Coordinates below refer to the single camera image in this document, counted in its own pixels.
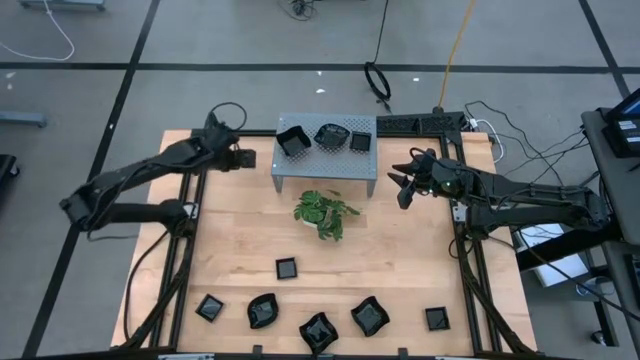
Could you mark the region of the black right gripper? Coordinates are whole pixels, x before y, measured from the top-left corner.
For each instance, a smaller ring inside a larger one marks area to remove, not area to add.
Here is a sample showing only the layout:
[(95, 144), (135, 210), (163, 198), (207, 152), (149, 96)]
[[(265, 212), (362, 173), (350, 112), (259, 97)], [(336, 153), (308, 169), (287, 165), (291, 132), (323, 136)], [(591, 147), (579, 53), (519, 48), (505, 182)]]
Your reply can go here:
[(388, 173), (388, 177), (400, 187), (398, 205), (401, 209), (409, 208), (416, 193), (452, 199), (458, 197), (458, 184), (454, 172), (437, 159), (434, 149), (411, 148), (409, 155), (409, 163), (392, 165), (392, 168), (402, 175)]

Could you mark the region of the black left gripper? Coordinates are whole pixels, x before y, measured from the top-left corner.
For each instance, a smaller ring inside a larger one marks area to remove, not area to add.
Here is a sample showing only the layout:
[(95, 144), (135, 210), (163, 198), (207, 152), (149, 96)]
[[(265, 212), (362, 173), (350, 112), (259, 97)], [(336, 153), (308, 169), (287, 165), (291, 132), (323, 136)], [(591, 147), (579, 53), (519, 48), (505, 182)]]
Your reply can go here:
[(226, 125), (205, 130), (203, 146), (209, 152), (205, 161), (207, 170), (228, 172), (255, 169), (255, 164), (240, 164), (239, 155), (256, 155), (253, 149), (237, 149), (239, 137)]

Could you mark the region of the leaf-shaped black plate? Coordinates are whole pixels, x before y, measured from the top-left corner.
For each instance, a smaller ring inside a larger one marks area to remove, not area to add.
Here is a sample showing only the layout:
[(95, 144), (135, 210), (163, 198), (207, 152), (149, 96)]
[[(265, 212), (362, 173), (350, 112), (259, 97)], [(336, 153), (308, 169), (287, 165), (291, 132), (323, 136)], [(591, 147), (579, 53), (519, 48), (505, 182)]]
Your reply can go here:
[(343, 126), (327, 123), (322, 125), (316, 135), (314, 141), (325, 148), (340, 148), (350, 136), (350, 131)]
[(279, 306), (274, 293), (265, 293), (254, 298), (248, 305), (247, 315), (251, 329), (261, 329), (272, 324), (278, 317)]

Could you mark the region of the grey perforated metal shelf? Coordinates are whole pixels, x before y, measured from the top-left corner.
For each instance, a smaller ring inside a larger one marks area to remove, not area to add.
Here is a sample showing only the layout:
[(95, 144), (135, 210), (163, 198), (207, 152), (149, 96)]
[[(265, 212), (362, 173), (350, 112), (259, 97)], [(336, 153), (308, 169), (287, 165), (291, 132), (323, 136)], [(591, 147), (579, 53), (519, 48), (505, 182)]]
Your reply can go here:
[[(327, 149), (318, 145), (313, 137), (318, 129), (327, 123), (345, 127), (350, 136), (337, 149)], [(309, 147), (288, 156), (281, 146), (285, 143), (284, 133), (293, 129), (289, 142), (300, 147), (304, 140), (296, 139), (303, 132), (309, 138)], [(368, 152), (353, 151), (349, 148), (353, 131), (368, 132), (372, 135)], [(377, 174), (377, 124), (375, 116), (281, 113), (277, 122), (276, 138), (272, 157), (271, 177), (277, 193), (282, 192), (286, 177), (341, 179), (365, 181), (367, 197), (373, 196)]]

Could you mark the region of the green plant in white pot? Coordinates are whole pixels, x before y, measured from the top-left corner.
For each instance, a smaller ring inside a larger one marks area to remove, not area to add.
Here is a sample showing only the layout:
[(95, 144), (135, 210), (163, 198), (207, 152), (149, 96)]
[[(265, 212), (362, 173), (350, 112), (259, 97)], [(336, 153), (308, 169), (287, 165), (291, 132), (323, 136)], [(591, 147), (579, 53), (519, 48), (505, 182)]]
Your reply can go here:
[(343, 218), (359, 216), (360, 212), (347, 205), (339, 192), (329, 190), (328, 193), (333, 198), (325, 196), (319, 190), (303, 192), (293, 210), (293, 217), (296, 221), (314, 227), (321, 240), (333, 239), (338, 242), (344, 236)]

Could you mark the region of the black desk beam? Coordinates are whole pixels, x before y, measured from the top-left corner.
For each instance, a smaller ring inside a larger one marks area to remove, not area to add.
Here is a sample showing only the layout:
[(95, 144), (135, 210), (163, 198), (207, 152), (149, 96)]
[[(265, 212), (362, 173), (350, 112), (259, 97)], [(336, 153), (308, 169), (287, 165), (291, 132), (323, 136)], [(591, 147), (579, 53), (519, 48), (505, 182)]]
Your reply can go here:
[(518, 268), (520, 272), (528, 271), (546, 262), (551, 263), (605, 242), (620, 242), (622, 239), (622, 231), (617, 220), (610, 221), (598, 230), (574, 229), (518, 252)]

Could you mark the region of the white box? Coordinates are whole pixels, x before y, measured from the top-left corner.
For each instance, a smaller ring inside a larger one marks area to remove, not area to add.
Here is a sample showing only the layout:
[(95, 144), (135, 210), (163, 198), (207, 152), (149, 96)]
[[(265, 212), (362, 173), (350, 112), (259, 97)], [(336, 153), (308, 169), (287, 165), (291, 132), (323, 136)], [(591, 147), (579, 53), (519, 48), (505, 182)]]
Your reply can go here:
[[(517, 251), (528, 253), (529, 248), (555, 239), (564, 233), (565, 230), (560, 224), (552, 223), (533, 225), (521, 230), (515, 230), (513, 235), (517, 243)], [(585, 262), (577, 254), (552, 261), (549, 265), (542, 264), (528, 271), (534, 273), (543, 288), (564, 283), (569, 277), (577, 279), (589, 273)], [(521, 270), (521, 273), (527, 273), (528, 271)]]

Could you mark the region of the grey side desk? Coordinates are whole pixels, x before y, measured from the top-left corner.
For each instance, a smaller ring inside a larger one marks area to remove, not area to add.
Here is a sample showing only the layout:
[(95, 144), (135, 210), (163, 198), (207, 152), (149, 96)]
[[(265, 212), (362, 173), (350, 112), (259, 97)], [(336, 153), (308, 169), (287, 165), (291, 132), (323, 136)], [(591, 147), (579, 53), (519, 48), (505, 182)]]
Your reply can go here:
[(599, 111), (583, 112), (581, 120), (622, 234), (621, 240), (602, 245), (605, 259), (621, 305), (640, 317), (635, 277), (625, 262), (631, 255), (640, 257), (640, 169), (629, 171), (640, 158), (618, 158), (614, 154), (603, 134), (606, 122)]

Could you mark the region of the bluish round object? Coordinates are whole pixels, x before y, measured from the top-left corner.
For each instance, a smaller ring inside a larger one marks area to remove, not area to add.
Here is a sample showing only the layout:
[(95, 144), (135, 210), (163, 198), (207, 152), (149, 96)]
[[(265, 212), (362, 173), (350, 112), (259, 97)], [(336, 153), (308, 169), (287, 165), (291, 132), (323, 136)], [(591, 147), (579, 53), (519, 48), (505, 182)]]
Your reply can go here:
[(602, 291), (602, 285), (610, 282), (610, 279), (605, 276), (596, 276), (589, 278), (585, 281), (578, 281), (576, 283), (576, 292), (580, 296), (592, 295), (597, 298), (602, 298), (608, 295), (607, 292)]

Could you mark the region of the grey metal floor bar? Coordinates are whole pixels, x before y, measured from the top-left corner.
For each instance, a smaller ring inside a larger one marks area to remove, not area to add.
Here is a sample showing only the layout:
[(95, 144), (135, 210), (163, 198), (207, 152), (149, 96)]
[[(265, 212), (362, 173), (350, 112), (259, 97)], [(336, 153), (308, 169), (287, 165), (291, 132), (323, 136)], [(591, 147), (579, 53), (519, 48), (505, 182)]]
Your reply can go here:
[(47, 119), (41, 113), (0, 111), (0, 123), (44, 128), (47, 126)]

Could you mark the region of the laptop with blue screen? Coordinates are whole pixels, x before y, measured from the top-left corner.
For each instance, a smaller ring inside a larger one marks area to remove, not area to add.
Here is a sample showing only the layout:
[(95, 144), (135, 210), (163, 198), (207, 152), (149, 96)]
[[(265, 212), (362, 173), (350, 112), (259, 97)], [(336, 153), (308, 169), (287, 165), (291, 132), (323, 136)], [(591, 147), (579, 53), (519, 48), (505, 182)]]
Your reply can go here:
[(600, 108), (605, 121), (602, 130), (619, 158), (640, 157), (640, 88), (614, 108)]

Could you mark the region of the black chair base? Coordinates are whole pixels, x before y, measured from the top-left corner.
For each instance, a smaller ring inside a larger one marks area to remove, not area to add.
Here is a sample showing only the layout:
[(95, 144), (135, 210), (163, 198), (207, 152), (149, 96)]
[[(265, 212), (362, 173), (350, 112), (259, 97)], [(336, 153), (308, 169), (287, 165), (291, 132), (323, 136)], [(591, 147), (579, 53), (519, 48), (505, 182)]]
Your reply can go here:
[(17, 158), (9, 154), (0, 154), (0, 182), (6, 178), (14, 178), (20, 174)]

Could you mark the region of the grey cart base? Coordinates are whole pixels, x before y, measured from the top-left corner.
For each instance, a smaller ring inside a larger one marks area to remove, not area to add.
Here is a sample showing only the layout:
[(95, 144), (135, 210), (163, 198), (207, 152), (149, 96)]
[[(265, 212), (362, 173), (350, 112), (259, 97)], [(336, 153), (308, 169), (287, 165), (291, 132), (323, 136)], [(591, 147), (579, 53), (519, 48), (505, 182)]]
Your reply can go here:
[(31, 6), (51, 7), (85, 7), (95, 8), (102, 12), (106, 10), (105, 0), (16, 0), (23, 8)]

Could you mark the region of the black aluminium table frame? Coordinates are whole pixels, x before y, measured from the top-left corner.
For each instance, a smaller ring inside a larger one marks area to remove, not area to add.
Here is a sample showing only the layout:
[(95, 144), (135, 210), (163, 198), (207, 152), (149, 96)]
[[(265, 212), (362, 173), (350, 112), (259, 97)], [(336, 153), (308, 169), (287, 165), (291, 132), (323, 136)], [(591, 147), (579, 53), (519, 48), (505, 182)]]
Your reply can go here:
[[(416, 197), (408, 210), (398, 207), (397, 185), (388, 177), (395, 163), (409, 160), (412, 147), (462, 156), (475, 167), (492, 171), (489, 141), (483, 134), (463, 133), (457, 142), (445, 134), (379, 133), (378, 180), (367, 197), (362, 181), (291, 178), (277, 193), (271, 178), (275, 135), (246, 130), (241, 145), (257, 153), (255, 169), (211, 172), (204, 182), (184, 182), (178, 175), (153, 181), (147, 199), (157, 203), (181, 194), (201, 193), (194, 257), (184, 303), (170, 304), (159, 331), (161, 344), (183, 352), (308, 354), (299, 327), (324, 312), (339, 339), (334, 356), (396, 355), (471, 356), (490, 350), (490, 325), (478, 300), (462, 282), (450, 205), (445, 198)], [(293, 210), (307, 190), (329, 190), (360, 212), (343, 218), (344, 236), (321, 240), (311, 225), (296, 221)], [(294, 257), (297, 277), (278, 280), (276, 260)], [(277, 319), (251, 329), (249, 303), (274, 293)], [(209, 323), (195, 310), (206, 294), (224, 303)], [(351, 310), (375, 296), (390, 322), (365, 337)], [(430, 331), (425, 309), (445, 307), (450, 328)]]

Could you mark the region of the black lattice frame bracket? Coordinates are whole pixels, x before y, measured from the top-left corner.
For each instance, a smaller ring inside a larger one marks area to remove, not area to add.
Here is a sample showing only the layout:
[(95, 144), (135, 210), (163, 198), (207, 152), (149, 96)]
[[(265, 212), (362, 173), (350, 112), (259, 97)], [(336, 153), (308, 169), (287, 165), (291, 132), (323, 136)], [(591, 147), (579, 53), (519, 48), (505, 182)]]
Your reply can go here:
[(462, 112), (444, 112), (379, 116), (376, 124), (379, 133), (426, 135), (459, 132), (463, 121)]

